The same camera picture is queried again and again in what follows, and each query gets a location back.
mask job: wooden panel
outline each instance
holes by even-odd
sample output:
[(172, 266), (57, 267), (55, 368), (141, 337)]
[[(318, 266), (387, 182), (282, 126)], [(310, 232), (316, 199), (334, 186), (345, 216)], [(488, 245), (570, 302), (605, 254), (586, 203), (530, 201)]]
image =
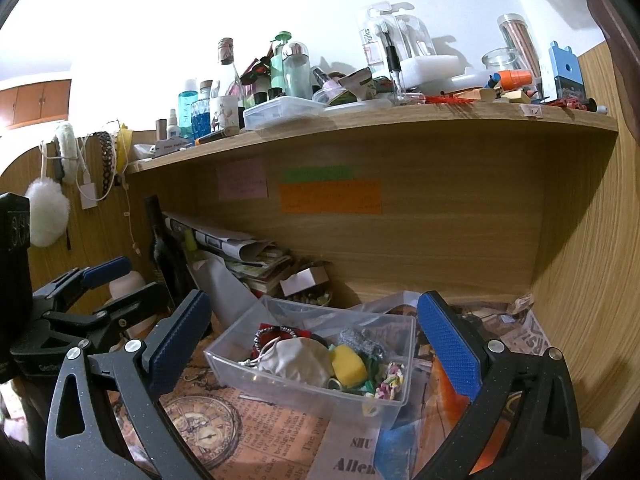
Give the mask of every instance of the wooden panel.
[[(86, 153), (88, 165), (94, 182), (101, 181), (102, 163), (100, 143), (95, 137), (89, 139)], [(49, 145), (49, 155), (53, 156), (53, 146)], [(22, 154), (0, 175), (0, 193), (14, 192), (24, 194), (28, 185), (40, 176), (40, 151), (33, 148)], [(167, 170), (165, 181), (161, 184), (150, 173), (141, 175), (130, 183), (129, 199), (134, 238), (142, 249), (137, 256), (129, 237), (129, 225), (124, 217), (127, 200), (122, 186), (114, 186), (110, 195), (98, 203), (95, 208), (83, 210), (80, 195), (73, 184), (63, 185), (63, 192), (71, 202), (68, 224), (71, 250), (66, 248), (66, 237), (60, 237), (47, 248), (29, 248), (29, 267), (31, 282), (36, 289), (73, 267), (86, 267), (126, 255), (147, 279), (152, 280), (147, 248), (151, 240), (150, 229), (143, 205), (143, 197), (157, 193), (164, 208), (183, 210), (193, 213), (191, 188), (183, 188), (177, 183), (175, 175)], [(91, 290), (76, 304), (76, 312), (91, 312), (109, 299), (106, 286)]]
[(44, 83), (40, 118), (48, 119), (50, 121), (68, 118), (70, 90), (70, 79)]
[(607, 45), (580, 56), (580, 66), (620, 135), (611, 154), (588, 137), (549, 149), (533, 291), (538, 319), (566, 356), (582, 425), (612, 445), (640, 398), (640, 150)]
[(0, 126), (8, 126), (14, 123), (14, 108), (17, 96), (17, 88), (8, 88), (0, 91)]
[(285, 140), (297, 145), (315, 145), (318, 142), (339, 140), (367, 140), (374, 134), (398, 132), (403, 124), (425, 123), (419, 130), (421, 135), (446, 128), (451, 133), (466, 133), (475, 128), (509, 129), (512, 134), (570, 134), (576, 131), (602, 130), (604, 134), (617, 131), (615, 120), (580, 110), (561, 110), (555, 107), (544, 109), (543, 119), (524, 117), (517, 104), (476, 103), (465, 106), (450, 105), (414, 105), (397, 107), (391, 110), (338, 114), (318, 118), (306, 118), (278, 124), (272, 128), (245, 132), (241, 135), (209, 142), (188, 150), (165, 155), (153, 160), (135, 162), (129, 167), (129, 173), (152, 170), (169, 164), (211, 157), (254, 146), (267, 150), (281, 149)]
[[(429, 127), (396, 125), (386, 136), (371, 128), (364, 142), (263, 152), (268, 199), (219, 202), (210, 163), (191, 164), (182, 178), (197, 183), (202, 215), (331, 261), (342, 306), (403, 289), (436, 288), (449, 299), (527, 292), (542, 220), (544, 136), (481, 128), (462, 137)], [(383, 214), (282, 214), (284, 170), (323, 164), (379, 179)]]
[(14, 112), (15, 126), (40, 119), (43, 91), (44, 83), (18, 87), (18, 97)]

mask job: pocket watch illustration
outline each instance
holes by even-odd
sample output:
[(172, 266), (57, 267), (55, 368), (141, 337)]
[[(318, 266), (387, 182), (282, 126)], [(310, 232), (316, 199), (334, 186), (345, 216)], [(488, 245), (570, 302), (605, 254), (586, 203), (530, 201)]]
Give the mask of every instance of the pocket watch illustration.
[(229, 458), (240, 440), (238, 410), (220, 397), (178, 397), (164, 410), (191, 451), (207, 469)]

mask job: transparent plastic box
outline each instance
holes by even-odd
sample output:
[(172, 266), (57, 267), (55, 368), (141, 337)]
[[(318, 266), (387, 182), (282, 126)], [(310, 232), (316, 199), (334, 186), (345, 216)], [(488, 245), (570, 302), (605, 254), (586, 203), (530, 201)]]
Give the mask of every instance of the transparent plastic box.
[(257, 130), (300, 117), (316, 116), (326, 104), (301, 97), (282, 96), (244, 111), (244, 128)]
[[(366, 328), (371, 338), (387, 348), (386, 362), (404, 364), (399, 399), (371, 399), (319, 388), (239, 365), (238, 361), (249, 357), (260, 323), (309, 330), (329, 343), (336, 343), (345, 328)], [(415, 319), (411, 316), (341, 310), (263, 296), (205, 350), (205, 355), (220, 384), (301, 412), (388, 429), (408, 400), (414, 347)]]

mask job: green sticky note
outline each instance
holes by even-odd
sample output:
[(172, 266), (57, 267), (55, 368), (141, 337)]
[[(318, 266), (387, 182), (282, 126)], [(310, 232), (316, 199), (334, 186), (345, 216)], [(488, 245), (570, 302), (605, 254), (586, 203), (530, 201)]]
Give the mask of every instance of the green sticky note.
[(283, 184), (302, 184), (325, 180), (353, 180), (353, 166), (302, 166), (285, 170)]

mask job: yellow sponge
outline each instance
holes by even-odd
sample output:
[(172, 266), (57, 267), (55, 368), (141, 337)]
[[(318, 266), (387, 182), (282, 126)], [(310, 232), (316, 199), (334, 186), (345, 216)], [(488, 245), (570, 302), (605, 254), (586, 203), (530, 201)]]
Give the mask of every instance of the yellow sponge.
[(330, 352), (335, 377), (345, 388), (351, 388), (367, 380), (367, 369), (360, 356), (348, 345), (340, 345)]

